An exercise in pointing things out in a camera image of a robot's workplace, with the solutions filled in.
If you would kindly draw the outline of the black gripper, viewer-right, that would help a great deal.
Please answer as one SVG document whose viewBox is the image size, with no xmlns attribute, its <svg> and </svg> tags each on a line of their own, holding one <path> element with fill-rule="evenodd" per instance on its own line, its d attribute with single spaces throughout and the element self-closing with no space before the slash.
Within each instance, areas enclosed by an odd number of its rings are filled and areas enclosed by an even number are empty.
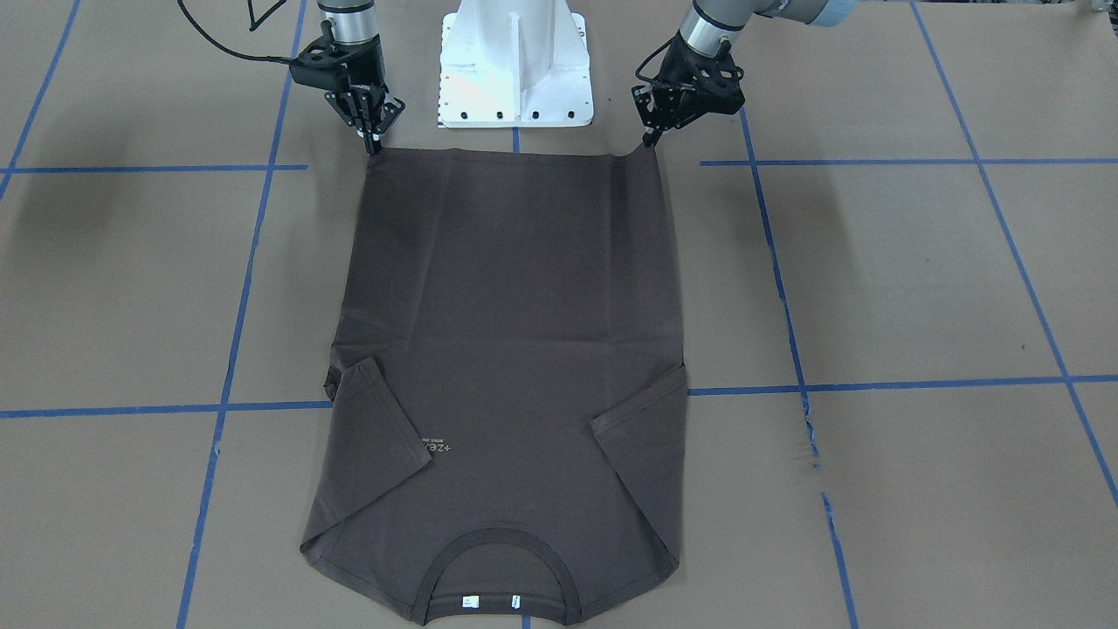
<svg viewBox="0 0 1118 629">
<path fill-rule="evenodd" d="M 716 41 L 713 53 L 697 53 L 681 35 L 673 36 L 655 75 L 655 92 L 650 83 L 631 89 L 645 128 L 644 146 L 655 147 L 675 125 L 707 113 L 735 114 L 743 105 L 742 77 L 729 39 Z"/>
</svg>

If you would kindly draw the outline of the black gripper, viewer-left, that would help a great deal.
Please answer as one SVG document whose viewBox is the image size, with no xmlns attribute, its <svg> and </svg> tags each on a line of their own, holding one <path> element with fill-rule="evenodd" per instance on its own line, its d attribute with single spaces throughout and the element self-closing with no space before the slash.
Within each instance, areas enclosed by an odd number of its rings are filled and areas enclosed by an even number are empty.
<svg viewBox="0 0 1118 629">
<path fill-rule="evenodd" d="M 387 97 L 381 37 L 347 45 L 320 36 L 291 64 L 292 80 L 330 94 L 330 104 L 348 127 L 364 142 L 367 154 L 381 150 L 380 139 L 406 109 L 406 103 Z"/>
</svg>

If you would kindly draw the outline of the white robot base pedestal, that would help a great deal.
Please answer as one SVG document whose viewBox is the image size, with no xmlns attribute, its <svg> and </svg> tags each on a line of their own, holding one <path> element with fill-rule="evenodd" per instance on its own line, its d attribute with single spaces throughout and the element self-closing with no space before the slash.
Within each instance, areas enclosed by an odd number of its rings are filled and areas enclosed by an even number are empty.
<svg viewBox="0 0 1118 629">
<path fill-rule="evenodd" d="M 443 128 L 580 128 L 595 105 L 586 20 L 567 1 L 463 1 L 442 19 Z"/>
</svg>

